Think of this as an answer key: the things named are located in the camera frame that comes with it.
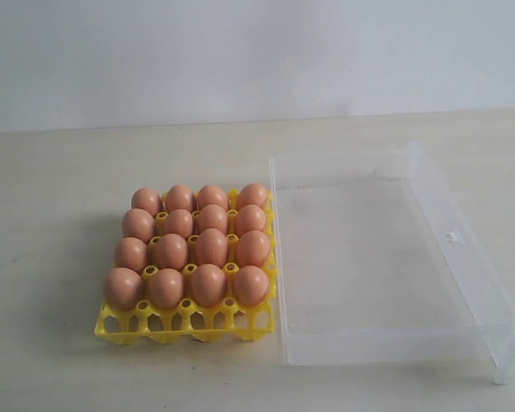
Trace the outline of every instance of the egg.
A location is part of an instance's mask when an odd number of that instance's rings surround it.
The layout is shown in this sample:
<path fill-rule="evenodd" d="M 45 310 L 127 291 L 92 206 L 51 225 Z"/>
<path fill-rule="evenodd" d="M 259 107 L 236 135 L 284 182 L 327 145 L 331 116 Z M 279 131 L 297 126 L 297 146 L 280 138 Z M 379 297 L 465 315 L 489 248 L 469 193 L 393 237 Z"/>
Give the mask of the egg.
<path fill-rule="evenodd" d="M 122 219 L 122 233 L 126 238 L 138 238 L 148 243 L 155 236 L 155 219 L 147 210 L 128 210 Z"/>
<path fill-rule="evenodd" d="M 114 264 L 141 273 L 148 265 L 148 247 L 138 238 L 123 238 L 114 248 Z"/>
<path fill-rule="evenodd" d="M 164 220 L 164 234 L 176 233 L 183 239 L 192 235 L 194 221 L 191 212 L 175 209 Z"/>
<path fill-rule="evenodd" d="M 220 268 L 227 262 L 227 237 L 217 229 L 206 229 L 198 235 L 195 245 L 197 264 L 214 264 Z"/>
<path fill-rule="evenodd" d="M 164 204 L 162 203 L 162 198 L 161 195 L 158 194 L 158 191 L 143 187 L 131 197 L 131 208 L 147 210 L 155 217 L 164 210 Z"/>
<path fill-rule="evenodd" d="M 264 230 L 266 224 L 265 212 L 255 204 L 248 204 L 234 217 L 234 232 L 240 237 L 251 230 Z"/>
<path fill-rule="evenodd" d="M 145 282 L 133 270 L 110 270 L 103 282 L 106 303 L 119 311 L 130 311 L 145 296 Z"/>
<path fill-rule="evenodd" d="M 162 236 L 154 246 L 154 260 L 160 269 L 181 270 L 189 260 L 185 239 L 175 233 Z"/>
<path fill-rule="evenodd" d="M 175 185 L 172 187 L 166 194 L 164 203 L 168 213 L 177 209 L 184 209 L 190 213 L 197 210 L 197 198 L 187 185 Z"/>
<path fill-rule="evenodd" d="M 255 204 L 261 209 L 267 207 L 267 189 L 261 183 L 246 185 L 237 196 L 237 210 L 241 210 L 247 204 Z"/>
<path fill-rule="evenodd" d="M 256 266 L 245 266 L 233 279 L 233 294 L 242 306 L 259 305 L 269 292 L 269 278 Z"/>
<path fill-rule="evenodd" d="M 191 292 L 200 306 L 218 305 L 227 293 L 225 273 L 213 264 L 198 266 L 191 275 Z"/>
<path fill-rule="evenodd" d="M 203 232 L 210 228 L 217 229 L 223 234 L 227 234 L 229 229 L 227 212 L 218 204 L 205 206 L 198 215 L 198 231 Z"/>
<path fill-rule="evenodd" d="M 234 261 L 241 268 L 257 266 L 261 268 L 271 252 L 271 243 L 267 235 L 252 230 L 242 235 L 234 250 Z"/>
<path fill-rule="evenodd" d="M 184 279 L 177 270 L 162 269 L 147 283 L 148 298 L 159 309 L 172 309 L 183 299 Z"/>
<path fill-rule="evenodd" d="M 204 186 L 198 192 L 198 208 L 204 209 L 209 204 L 217 204 L 226 212 L 229 210 L 229 198 L 227 193 L 220 187 L 215 185 Z"/>

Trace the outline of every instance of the egg cup holder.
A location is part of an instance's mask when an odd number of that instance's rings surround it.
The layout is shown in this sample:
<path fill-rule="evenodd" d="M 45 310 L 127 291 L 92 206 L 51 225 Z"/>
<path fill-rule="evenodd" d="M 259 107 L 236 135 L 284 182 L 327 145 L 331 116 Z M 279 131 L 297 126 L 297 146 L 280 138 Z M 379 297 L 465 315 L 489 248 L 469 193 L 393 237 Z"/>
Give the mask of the egg cup holder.
<path fill-rule="evenodd" d="M 111 342 L 130 345 L 139 336 L 146 336 L 159 343 L 173 343 L 182 336 L 193 336 L 199 341 L 210 342 L 224 335 L 232 334 L 245 341 L 255 341 L 267 333 L 275 330 L 275 315 L 271 300 L 276 297 L 276 278 L 278 266 L 276 263 L 276 238 L 273 230 L 275 215 L 271 208 L 272 196 L 269 193 L 265 214 L 267 223 L 264 233 L 269 237 L 271 252 L 262 270 L 269 278 L 270 289 L 265 300 L 257 306 L 242 306 L 233 295 L 233 278 L 239 271 L 234 262 L 234 252 L 239 238 L 234 234 L 234 217 L 237 215 L 236 199 L 239 191 L 228 192 L 232 209 L 227 212 L 229 218 L 229 231 L 227 241 L 229 255 L 227 263 L 222 270 L 227 278 L 227 294 L 222 302 L 215 307 L 203 307 L 192 299 L 190 279 L 197 268 L 195 259 L 195 244 L 198 235 L 194 234 L 187 240 L 190 262 L 183 268 L 182 275 L 185 280 L 185 296 L 173 309 L 159 309 L 148 299 L 141 300 L 137 306 L 127 312 L 121 312 L 103 303 L 95 325 L 95 335 Z M 162 212 L 156 216 L 157 223 L 166 219 L 167 213 Z M 148 247 L 152 250 L 160 236 L 153 237 Z M 147 282 L 159 268 L 154 264 L 147 266 L 142 278 Z"/>

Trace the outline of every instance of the white wall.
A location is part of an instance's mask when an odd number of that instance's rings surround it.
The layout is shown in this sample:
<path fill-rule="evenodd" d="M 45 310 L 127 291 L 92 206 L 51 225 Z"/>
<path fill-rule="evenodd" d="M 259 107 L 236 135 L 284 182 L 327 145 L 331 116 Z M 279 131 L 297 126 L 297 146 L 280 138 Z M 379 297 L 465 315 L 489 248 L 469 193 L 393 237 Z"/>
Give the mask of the white wall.
<path fill-rule="evenodd" d="M 0 0 L 0 131 L 515 106 L 515 0 Z"/>

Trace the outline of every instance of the clear plastic lid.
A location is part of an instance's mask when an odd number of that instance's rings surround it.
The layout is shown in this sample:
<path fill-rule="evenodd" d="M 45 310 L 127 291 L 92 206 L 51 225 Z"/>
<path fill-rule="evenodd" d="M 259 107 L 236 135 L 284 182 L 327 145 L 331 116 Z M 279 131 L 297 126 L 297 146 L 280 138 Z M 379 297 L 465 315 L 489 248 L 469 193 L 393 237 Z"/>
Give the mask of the clear plastic lid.
<path fill-rule="evenodd" d="M 490 354 L 508 379 L 514 308 L 420 145 L 270 174 L 287 363 Z"/>

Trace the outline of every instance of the table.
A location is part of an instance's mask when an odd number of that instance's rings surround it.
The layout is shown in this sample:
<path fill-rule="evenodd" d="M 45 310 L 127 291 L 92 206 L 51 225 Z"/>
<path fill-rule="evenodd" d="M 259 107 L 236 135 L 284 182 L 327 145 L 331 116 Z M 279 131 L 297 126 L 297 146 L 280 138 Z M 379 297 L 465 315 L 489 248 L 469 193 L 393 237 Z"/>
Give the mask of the table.
<path fill-rule="evenodd" d="M 0 134 L 0 410 L 515 410 L 485 360 L 287 367 L 255 343 L 93 335 L 130 196 L 269 179 L 268 158 L 424 143 L 515 302 L 515 109 Z"/>

